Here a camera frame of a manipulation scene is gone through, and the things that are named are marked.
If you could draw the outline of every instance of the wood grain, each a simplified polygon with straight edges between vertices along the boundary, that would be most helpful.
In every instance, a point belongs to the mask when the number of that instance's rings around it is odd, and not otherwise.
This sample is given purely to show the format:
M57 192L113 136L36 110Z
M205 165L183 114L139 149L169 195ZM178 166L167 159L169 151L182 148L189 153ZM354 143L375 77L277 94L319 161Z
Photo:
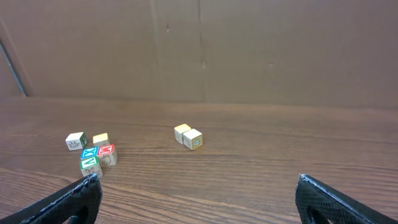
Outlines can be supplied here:
M398 219L398 111L6 98L0 124L0 218L81 177L65 138L84 131L118 150L97 223L299 223L299 174Z

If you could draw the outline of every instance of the alphabet block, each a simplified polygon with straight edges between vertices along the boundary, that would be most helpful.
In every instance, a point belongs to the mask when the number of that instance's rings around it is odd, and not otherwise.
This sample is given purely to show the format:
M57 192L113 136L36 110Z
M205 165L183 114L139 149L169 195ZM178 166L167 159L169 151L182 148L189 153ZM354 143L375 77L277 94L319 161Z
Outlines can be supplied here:
M101 167L113 166L118 162L118 155L114 145L101 146L98 149L97 158Z
M191 129L183 134L184 145L191 150L197 149L203 145L203 135L196 129Z
M91 147L88 149L84 149L83 152L81 152L80 160L85 160L97 156L97 152L98 152L98 147Z
M111 143L109 142L108 134L104 133L104 134L99 134L97 136L94 136L93 144L94 144L94 146L100 147L100 146L105 146L105 145L108 145Z
M98 174L98 177L103 176L102 169L97 157L91 157L89 159L80 161L80 170L84 177L92 173Z
M180 144L184 144L183 133L189 130L191 130L191 127L189 127L187 124L181 124L180 126L174 128L175 138Z
M72 133L65 141L67 142L67 146L70 151L84 149L87 145L87 138L84 132Z

